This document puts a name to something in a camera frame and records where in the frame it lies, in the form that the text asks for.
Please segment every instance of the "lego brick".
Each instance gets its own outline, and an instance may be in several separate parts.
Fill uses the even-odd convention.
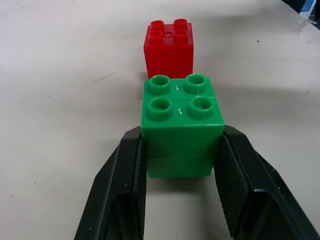
[[[183,169],[182,162],[193,166],[190,169],[196,171],[197,161],[194,159],[208,160],[206,156],[214,156],[224,129],[210,80],[201,74],[191,74],[186,79],[156,75],[146,80],[140,128],[150,163],[148,166],[157,166],[158,161],[171,161],[172,165],[177,166],[174,168],[176,177],[182,174],[177,170]],[[204,172],[211,172],[213,159],[210,162],[210,169]]]
[[[208,177],[213,164],[207,156],[148,157],[149,178],[196,178]]]
[[[166,75],[173,79],[192,74],[194,41],[191,23],[177,19],[173,24],[161,20],[151,22],[144,41],[148,78]]]

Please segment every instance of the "white table surface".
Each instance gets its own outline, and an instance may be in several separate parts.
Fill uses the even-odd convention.
[[[320,232],[320,31],[284,3],[2,0],[1,240],[74,238],[94,177],[140,124],[147,25],[176,18],[225,123]],[[230,239],[213,175],[148,179],[145,221],[145,240]]]

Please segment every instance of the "red lego duplo brick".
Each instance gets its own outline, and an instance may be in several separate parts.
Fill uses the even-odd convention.
[[[143,50],[149,79],[160,74],[172,79],[187,77],[194,67],[191,23],[182,18],[173,24],[164,24],[161,20],[151,22]]]

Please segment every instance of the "textured gripper pad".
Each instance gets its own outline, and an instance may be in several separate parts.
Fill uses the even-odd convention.
[[[231,237],[236,237],[249,196],[249,185],[227,137],[223,136],[213,165],[221,205]]]
[[[136,152],[136,165],[133,182],[133,196],[137,209],[137,217],[140,226],[140,239],[144,239],[145,212],[146,212],[146,187],[147,164],[143,151],[143,143],[140,138]]]

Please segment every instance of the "green lego duplo brick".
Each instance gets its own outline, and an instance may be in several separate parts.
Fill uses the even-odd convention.
[[[156,156],[147,160],[149,178],[208,177],[213,166],[207,156]]]
[[[146,80],[140,127],[150,177],[207,176],[224,129],[210,80],[201,74]]]

